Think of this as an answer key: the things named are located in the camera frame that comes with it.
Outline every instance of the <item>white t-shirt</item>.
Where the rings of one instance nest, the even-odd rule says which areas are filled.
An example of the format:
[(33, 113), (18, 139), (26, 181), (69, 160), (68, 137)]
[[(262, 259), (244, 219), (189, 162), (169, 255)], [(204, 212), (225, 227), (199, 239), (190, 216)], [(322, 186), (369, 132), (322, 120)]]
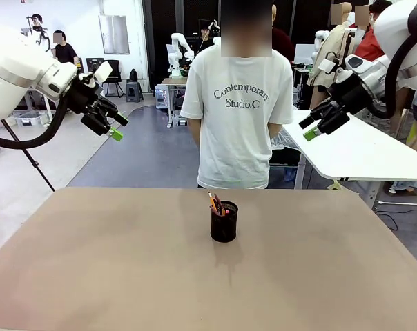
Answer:
[(202, 119), (198, 183), (205, 188), (266, 188), (268, 122), (293, 121), (293, 76), (275, 50), (268, 58), (221, 57), (221, 46), (191, 65), (181, 116)]

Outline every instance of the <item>printed text on t-shirt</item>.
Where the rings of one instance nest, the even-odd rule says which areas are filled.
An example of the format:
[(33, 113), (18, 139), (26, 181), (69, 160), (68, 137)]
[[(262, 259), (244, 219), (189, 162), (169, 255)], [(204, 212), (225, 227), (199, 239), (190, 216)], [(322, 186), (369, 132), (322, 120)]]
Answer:
[[(227, 86), (226, 88), (223, 88), (222, 90), (216, 90), (213, 94), (216, 99), (221, 99), (222, 96), (232, 92), (232, 91), (244, 91), (246, 93), (255, 93), (260, 95), (264, 101), (269, 99), (269, 96), (267, 93), (264, 92), (264, 90), (261, 90), (260, 88), (257, 88), (255, 86), (251, 85), (243, 85), (243, 84), (231, 84), (230, 86)], [(232, 99), (226, 100), (226, 107), (228, 108), (259, 108), (260, 107), (260, 101), (254, 100), (251, 102), (248, 102), (246, 100), (240, 100), (240, 101), (234, 101)]]

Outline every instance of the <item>table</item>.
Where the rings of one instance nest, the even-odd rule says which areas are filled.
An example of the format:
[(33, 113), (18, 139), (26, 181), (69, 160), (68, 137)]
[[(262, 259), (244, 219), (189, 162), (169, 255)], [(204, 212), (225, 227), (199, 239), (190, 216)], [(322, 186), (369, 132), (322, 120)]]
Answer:
[(350, 191), (67, 188), (0, 250), (0, 328), (417, 331), (417, 261)]
[(302, 152), (295, 188), (302, 189), (305, 161), (309, 160), (324, 178), (339, 181), (368, 181), (361, 195), (373, 207), (382, 181), (417, 181), (417, 152), (354, 116), (330, 135), (308, 142), (299, 122), (309, 111), (295, 112), (295, 121), (284, 129)]
[(173, 126), (173, 111), (172, 108), (175, 107), (174, 102), (174, 91), (178, 91), (179, 86), (186, 86), (187, 84), (187, 77), (182, 78), (166, 78), (162, 81), (162, 85), (167, 86), (167, 107), (168, 107), (168, 123), (167, 128), (171, 128)]
[(306, 73), (310, 73), (310, 69), (306, 69), (306, 68), (299, 68), (299, 67), (297, 67), (297, 68), (294, 68), (294, 78), (293, 78), (293, 82), (295, 82), (296, 81), (296, 73), (297, 72), (300, 72), (300, 81), (299, 81), (299, 84), (298, 84), (298, 86), (297, 86), (297, 89), (298, 89), (298, 102), (301, 100), (301, 96), (302, 96), (302, 92), (303, 92), (303, 90), (304, 90), (304, 88), (303, 88), (303, 86), (304, 86), (304, 84), (303, 84), (303, 80), (304, 80), (304, 74), (306, 74)]
[[(30, 88), (29, 90), (34, 90), (34, 91), (37, 91), (38, 93), (40, 93), (40, 91), (35, 90), (34, 88)], [(49, 99), (47, 98), (46, 95), (44, 95), (42, 93), (40, 93), (40, 94), (43, 95), (44, 103), (46, 105), (46, 109), (48, 111), (48, 118), (49, 118), (49, 122), (47, 122), (47, 124), (45, 124), (44, 126), (49, 126), (50, 122), (52, 122), (52, 110), (50, 109)], [(26, 92), (24, 94), (24, 101), (26, 102), (26, 106), (28, 107), (28, 111), (35, 110), (32, 106), (32, 101), (30, 100), (29, 92)]]

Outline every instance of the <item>gray floor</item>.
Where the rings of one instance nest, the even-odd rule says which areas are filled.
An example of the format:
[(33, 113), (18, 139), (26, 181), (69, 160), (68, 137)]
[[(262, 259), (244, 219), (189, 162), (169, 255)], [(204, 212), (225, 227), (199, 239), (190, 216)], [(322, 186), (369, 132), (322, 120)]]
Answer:
[[(122, 128), (123, 141), (118, 144), (105, 142), (69, 185), (195, 188), (198, 151), (187, 128), (167, 129), (167, 116), (154, 107), (134, 110), (129, 119), (128, 126)], [(307, 166), (304, 188), (324, 189), (331, 183)], [(362, 183), (346, 186), (360, 192), (359, 184)], [(269, 188), (292, 189), (293, 183), (285, 183), (284, 170), (275, 168), (270, 172)], [(417, 197), (389, 197), (386, 194), (382, 195), (382, 200), (417, 203)], [(382, 208), (397, 212), (409, 209)], [(417, 258), (417, 212), (390, 215), (399, 227), (394, 233)], [(388, 217), (380, 218), (389, 227), (394, 227)]]
[[(110, 99), (127, 116), (136, 105), (155, 104), (151, 94), (145, 94), (142, 103), (126, 103), (125, 98)], [(97, 136), (80, 119), (73, 113), (67, 114), (54, 139), (29, 150), (56, 190), (64, 188), (108, 138)], [(33, 139), (46, 129), (18, 125), (12, 128), (21, 140)], [(0, 137), (10, 139), (3, 128)], [(113, 143), (108, 146), (118, 146), (111, 140)], [(0, 247), (51, 194), (22, 151), (0, 148)]]

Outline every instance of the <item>black pen holder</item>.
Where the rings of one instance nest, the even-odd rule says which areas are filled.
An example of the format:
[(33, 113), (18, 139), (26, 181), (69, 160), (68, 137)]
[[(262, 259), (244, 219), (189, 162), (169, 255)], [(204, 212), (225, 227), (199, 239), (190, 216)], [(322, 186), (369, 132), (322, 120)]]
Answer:
[(229, 243), (236, 238), (237, 206), (230, 201), (221, 201), (225, 216), (211, 213), (211, 237), (220, 243)]

